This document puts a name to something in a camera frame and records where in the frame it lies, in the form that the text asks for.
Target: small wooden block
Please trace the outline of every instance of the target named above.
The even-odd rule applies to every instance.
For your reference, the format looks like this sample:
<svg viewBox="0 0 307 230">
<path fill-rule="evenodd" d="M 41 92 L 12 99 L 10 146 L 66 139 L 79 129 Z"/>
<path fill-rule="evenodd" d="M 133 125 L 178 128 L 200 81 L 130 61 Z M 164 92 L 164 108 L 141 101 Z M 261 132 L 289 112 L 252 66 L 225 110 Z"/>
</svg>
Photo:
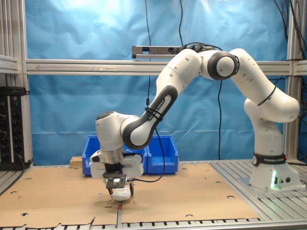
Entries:
<svg viewBox="0 0 307 230">
<path fill-rule="evenodd" d="M 70 168 L 71 169 L 82 168 L 82 156 L 72 157 Z"/>
</svg>

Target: cardboard sheet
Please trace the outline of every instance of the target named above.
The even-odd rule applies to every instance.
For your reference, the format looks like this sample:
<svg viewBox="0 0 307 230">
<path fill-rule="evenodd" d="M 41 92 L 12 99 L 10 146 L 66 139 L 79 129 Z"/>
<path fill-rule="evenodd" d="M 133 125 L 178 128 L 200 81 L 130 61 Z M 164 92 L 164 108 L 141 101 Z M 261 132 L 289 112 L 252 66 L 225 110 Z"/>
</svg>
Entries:
<svg viewBox="0 0 307 230">
<path fill-rule="evenodd" d="M 177 175 L 155 183 L 136 181 L 134 197 L 122 206 L 123 223 L 239 218 L 258 215 L 208 164 L 180 165 Z"/>
<path fill-rule="evenodd" d="M 82 169 L 33 168 L 0 196 L 0 227 L 116 224 L 118 202 Z"/>
</svg>

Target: blue backdrop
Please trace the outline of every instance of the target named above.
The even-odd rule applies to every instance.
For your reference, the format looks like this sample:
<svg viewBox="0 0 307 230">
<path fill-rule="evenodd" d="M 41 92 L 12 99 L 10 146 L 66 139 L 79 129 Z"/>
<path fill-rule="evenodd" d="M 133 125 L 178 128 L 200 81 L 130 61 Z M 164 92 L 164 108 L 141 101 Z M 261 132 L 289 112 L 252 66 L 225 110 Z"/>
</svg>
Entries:
<svg viewBox="0 0 307 230">
<path fill-rule="evenodd" d="M 179 46 L 179 0 L 148 0 L 153 46 Z M 280 14 L 267 0 L 183 0 L 184 43 L 204 42 L 254 59 L 285 60 Z M 131 47 L 148 45 L 144 0 L 26 0 L 28 58 L 131 60 Z M 67 164 L 81 155 L 96 117 L 108 110 L 140 116 L 146 76 L 29 76 L 34 162 Z M 218 150 L 218 81 L 197 77 L 163 122 L 182 161 L 215 160 Z M 278 86 L 283 90 L 284 82 Z M 155 95 L 151 84 L 150 98 Z M 250 159 L 254 150 L 245 97 L 223 82 L 222 159 Z"/>
</svg>

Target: blue bin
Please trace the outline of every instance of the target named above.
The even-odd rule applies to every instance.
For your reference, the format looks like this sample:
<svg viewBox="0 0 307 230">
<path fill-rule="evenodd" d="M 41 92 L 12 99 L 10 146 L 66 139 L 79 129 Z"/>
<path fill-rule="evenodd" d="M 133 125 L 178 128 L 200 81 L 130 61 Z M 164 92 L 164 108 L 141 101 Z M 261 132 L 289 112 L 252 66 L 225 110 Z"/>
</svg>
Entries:
<svg viewBox="0 0 307 230">
<path fill-rule="evenodd" d="M 90 157 L 98 150 L 100 150 L 100 142 L 97 136 L 88 136 L 82 154 L 82 169 L 85 176 L 91 176 Z M 124 150 L 126 152 L 135 152 L 141 154 L 144 157 L 144 161 L 142 163 L 144 173 L 147 173 L 148 147 L 140 150 L 132 150 L 124 145 Z"/>
<path fill-rule="evenodd" d="M 178 150 L 172 136 L 160 136 L 165 155 L 165 174 L 175 174 L 178 172 Z M 157 136 L 153 136 L 148 145 L 148 174 L 163 173 L 163 156 L 160 142 Z"/>
</svg>

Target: aluminum slotted table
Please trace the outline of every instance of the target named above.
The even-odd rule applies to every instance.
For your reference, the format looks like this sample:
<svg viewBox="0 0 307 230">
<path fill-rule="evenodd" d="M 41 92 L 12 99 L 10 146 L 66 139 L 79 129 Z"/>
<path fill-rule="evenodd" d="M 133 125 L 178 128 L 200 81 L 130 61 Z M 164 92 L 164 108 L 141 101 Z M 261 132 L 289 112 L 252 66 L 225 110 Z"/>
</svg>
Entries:
<svg viewBox="0 0 307 230">
<path fill-rule="evenodd" d="M 257 199 L 249 196 L 246 188 L 239 183 L 242 177 L 249 177 L 252 171 L 250 160 L 232 161 L 183 161 L 180 164 L 210 164 L 241 198 L 259 215 L 254 219 L 227 219 L 204 221 L 172 221 L 148 223 L 121 223 L 121 210 L 118 210 L 116 225 L 58 225 L 50 230 L 90 230 L 90 229 L 307 229 L 307 192 L 282 193 L 278 196 L 268 196 Z M 307 178 L 307 167 L 293 165 L 300 173 L 301 179 Z M 20 172 L 0 172 L 0 192 L 3 191 Z M 1 230 L 24 230 L 21 228 L 3 228 Z"/>
</svg>

